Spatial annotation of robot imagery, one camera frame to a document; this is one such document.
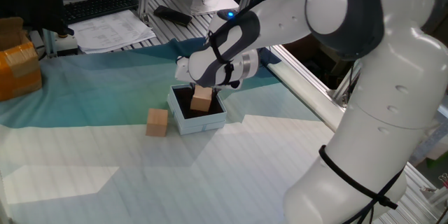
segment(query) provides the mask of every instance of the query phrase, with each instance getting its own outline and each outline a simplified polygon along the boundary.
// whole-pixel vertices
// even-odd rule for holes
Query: black cable
[[[45,56],[47,56],[47,52],[43,52],[42,56],[39,58],[39,61],[42,60]]]
[[[349,101],[350,101],[350,97],[351,97],[351,82],[352,82],[352,74],[353,74],[353,70],[354,70],[354,63],[351,65],[351,68],[350,68],[350,79],[349,79],[349,88],[348,88],[348,90],[347,90],[347,103],[349,103]]]
[[[373,222],[373,209],[374,207],[372,206],[372,211],[370,212],[370,224]]]

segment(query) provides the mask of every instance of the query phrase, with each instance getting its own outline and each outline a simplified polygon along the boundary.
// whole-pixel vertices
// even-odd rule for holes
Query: cardboard box
[[[20,17],[0,19],[0,101],[42,88],[38,55],[22,26]]]
[[[190,89],[191,97],[189,101],[181,101],[176,98],[176,93],[179,90]],[[171,86],[168,94],[168,105],[173,113],[179,133],[181,135],[191,134],[196,132],[203,132],[206,130],[214,130],[222,128],[225,125],[225,117],[227,111],[221,101],[219,95],[216,95],[211,101],[210,110],[208,113],[192,112],[194,115],[185,116],[184,113],[190,110],[190,102],[193,97],[193,90],[189,84]]]

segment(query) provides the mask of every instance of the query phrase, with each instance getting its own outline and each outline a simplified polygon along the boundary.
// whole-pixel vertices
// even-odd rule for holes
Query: teal cloth
[[[190,55],[203,42],[203,38],[173,40],[149,48],[42,61],[42,89],[0,102],[0,125],[22,128],[145,124],[148,109],[168,109],[169,87],[182,84],[174,78],[176,58]],[[245,80],[241,90],[275,83],[279,81],[261,68],[254,78]],[[224,90],[221,97],[225,99],[231,93]]]

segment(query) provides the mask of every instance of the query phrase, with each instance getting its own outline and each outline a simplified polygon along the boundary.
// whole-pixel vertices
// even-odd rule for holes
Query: cable
[[[47,56],[47,52],[43,52],[42,56],[39,58],[39,61],[42,60],[45,56]]]
[[[370,224],[373,222],[373,209],[375,209],[375,206],[372,206],[372,211],[370,212]]]
[[[436,224],[439,224],[442,221],[443,217],[445,217],[446,214],[448,214],[448,206],[447,206],[447,208],[445,208],[445,211],[442,213],[442,216],[439,218],[439,220],[437,221]]]
[[[351,91],[350,91],[350,89],[351,89],[351,84],[352,84],[351,82],[352,82],[352,75],[353,75],[354,66],[355,66],[355,64],[353,63],[353,64],[351,65],[351,68],[350,68],[349,89],[347,90],[347,103],[349,103],[349,101],[350,101],[350,97],[351,97]]]

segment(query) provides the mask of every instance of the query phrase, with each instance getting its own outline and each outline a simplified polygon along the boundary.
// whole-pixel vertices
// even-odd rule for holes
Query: table
[[[148,4],[180,8],[176,0]],[[150,18],[157,38],[121,53],[204,36],[211,16],[185,29]],[[19,223],[280,223],[284,192],[329,141],[342,110],[281,46],[270,49],[282,62],[260,72],[253,88],[223,93],[228,118],[220,130],[180,137],[171,121],[167,138],[149,139],[143,124],[0,126],[9,214]],[[173,71],[174,63],[149,67]],[[432,185],[410,165],[405,173],[400,207],[375,223],[433,223],[441,214],[419,192]]]

